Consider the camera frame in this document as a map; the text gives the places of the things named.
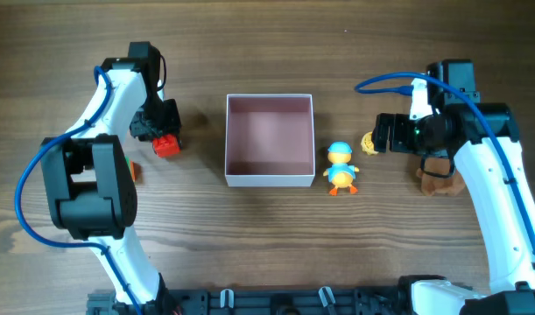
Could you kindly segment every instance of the brown object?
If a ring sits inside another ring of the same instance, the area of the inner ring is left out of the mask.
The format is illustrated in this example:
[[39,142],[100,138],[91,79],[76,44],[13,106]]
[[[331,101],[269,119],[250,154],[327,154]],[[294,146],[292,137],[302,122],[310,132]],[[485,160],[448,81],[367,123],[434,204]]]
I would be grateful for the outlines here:
[[[112,288],[91,251],[27,236],[13,198],[43,138],[86,108],[93,66],[124,56],[129,40],[150,40],[165,55],[166,97],[184,125],[184,150],[172,160],[130,136],[123,146],[144,169],[135,226],[170,288],[352,287],[439,274],[488,291],[469,196],[425,198],[405,167],[413,157],[359,148],[376,115],[407,113],[409,98],[352,88],[471,57],[482,98],[508,102],[518,119],[535,196],[535,1],[92,2],[0,6],[0,314],[84,314],[88,293]],[[311,188],[226,187],[229,93],[313,94],[317,160],[334,141],[357,144],[359,192],[330,196],[322,164]],[[39,167],[23,206],[39,233],[72,241],[51,223]]]
[[[450,162],[447,159],[430,157],[425,161],[425,171],[427,172],[448,174],[449,170]],[[423,173],[419,168],[416,175],[421,179],[421,192],[425,196],[434,196],[435,193],[456,196],[466,187],[466,183],[458,171],[450,178],[437,178]]]

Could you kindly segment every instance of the black bracket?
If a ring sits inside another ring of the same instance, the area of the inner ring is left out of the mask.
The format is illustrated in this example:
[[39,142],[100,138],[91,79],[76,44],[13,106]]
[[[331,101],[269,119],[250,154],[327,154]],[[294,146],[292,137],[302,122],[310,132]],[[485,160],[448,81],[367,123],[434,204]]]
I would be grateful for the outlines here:
[[433,176],[439,179],[449,179],[452,177],[452,175],[454,175],[456,167],[454,165],[454,160],[452,158],[448,159],[448,161],[450,161],[450,170],[448,171],[448,174],[439,174],[439,173],[435,173],[432,171],[425,171],[425,162],[427,158],[428,158],[427,155],[424,155],[421,157],[421,171],[423,171],[423,173],[425,173],[426,175]]
[[[445,59],[426,68],[426,74],[458,88],[474,103],[481,102],[481,95],[475,88],[474,64],[469,59]],[[442,87],[429,84],[427,88],[429,103],[433,110],[444,112],[445,107],[463,103]]]
[[[92,168],[95,181],[73,181],[72,175]],[[41,158],[41,169],[51,220],[75,240],[120,239],[135,221],[137,192],[117,136],[68,139]]]
[[[153,314],[153,315],[187,315],[184,313],[184,309],[179,304],[179,300],[174,298],[174,296],[171,294],[171,292],[165,287],[164,279],[162,278],[162,275],[160,276],[160,282],[158,285],[158,293],[156,294],[156,299],[146,302],[143,305],[140,305],[142,307],[143,314]],[[90,303],[90,300],[88,301],[87,307],[88,311],[86,312],[87,315],[102,315],[105,314],[105,312],[102,312],[101,307],[98,307],[100,305]],[[110,311],[109,314],[117,314],[117,315],[131,315],[136,314],[135,309],[133,305],[127,305],[125,303],[118,303],[115,302],[113,305],[109,307]]]
[[[358,287],[356,289],[320,290],[170,290],[170,310],[179,315],[405,315],[405,294],[395,285]],[[123,315],[131,306],[117,303],[115,294],[89,294],[87,315]],[[151,301],[144,305],[145,315],[175,315],[168,308]]]
[[515,283],[516,290],[498,292],[482,299],[468,299],[461,315],[535,314],[535,290],[527,282]]

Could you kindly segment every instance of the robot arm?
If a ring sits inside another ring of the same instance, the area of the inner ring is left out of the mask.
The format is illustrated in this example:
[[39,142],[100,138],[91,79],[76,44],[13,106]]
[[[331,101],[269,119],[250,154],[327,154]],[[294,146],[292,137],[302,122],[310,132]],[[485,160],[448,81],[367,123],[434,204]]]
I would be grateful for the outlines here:
[[526,307],[531,307],[527,310],[534,313],[535,204],[524,175],[522,147],[514,117],[505,104],[480,103],[481,96],[475,91],[473,65],[468,60],[433,64],[427,74],[458,88],[478,103],[477,107],[510,162],[525,211],[519,211],[521,207],[511,190],[514,183],[508,180],[496,148],[466,104],[438,87],[427,89],[426,84],[416,79],[412,83],[413,102],[409,115],[378,116],[373,132],[375,149],[385,152],[389,141],[391,151],[420,155],[423,172],[427,157],[450,159],[452,167],[448,175],[457,167],[474,202],[489,258],[489,286],[494,295],[485,298],[446,280],[421,280],[411,285],[412,309],[419,315],[482,312],[483,305],[491,306],[491,301],[503,303],[503,299],[512,297],[510,294],[514,297],[518,294],[519,302],[513,302],[512,306],[521,306],[520,302],[526,300],[529,302]]
[[[162,313],[163,309],[169,310],[172,301],[132,226],[137,214],[137,192],[121,148],[129,131],[141,141],[153,141],[159,156],[172,153],[172,147],[179,148],[180,118],[175,101],[163,101],[164,90],[157,91],[159,61],[159,51],[147,42],[131,43],[128,58],[106,59],[102,69],[113,90],[105,109],[92,128],[51,148],[41,164],[54,225],[67,229],[75,240],[108,248],[137,303]],[[93,116],[107,88],[100,76],[92,100],[69,130],[77,129]],[[94,169],[94,182],[73,181],[71,175],[87,169]],[[132,301],[116,272],[99,249],[93,251],[114,284],[116,301],[129,308]]]

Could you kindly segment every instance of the blue duck hat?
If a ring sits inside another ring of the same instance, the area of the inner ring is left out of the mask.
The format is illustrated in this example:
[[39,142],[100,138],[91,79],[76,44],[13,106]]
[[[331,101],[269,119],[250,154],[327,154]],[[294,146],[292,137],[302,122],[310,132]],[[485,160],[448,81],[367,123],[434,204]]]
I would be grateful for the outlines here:
[[329,152],[332,152],[332,153],[353,153],[353,151],[351,150],[351,147],[348,146],[348,144],[344,143],[344,142],[336,142],[336,143],[332,143],[331,146],[329,146]]

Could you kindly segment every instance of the red object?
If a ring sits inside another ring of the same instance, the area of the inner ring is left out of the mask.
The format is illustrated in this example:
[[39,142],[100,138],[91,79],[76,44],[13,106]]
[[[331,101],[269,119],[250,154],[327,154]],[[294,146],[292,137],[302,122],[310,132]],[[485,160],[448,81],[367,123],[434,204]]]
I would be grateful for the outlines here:
[[174,135],[165,135],[152,140],[152,148],[159,158],[167,158],[180,153],[180,145]]

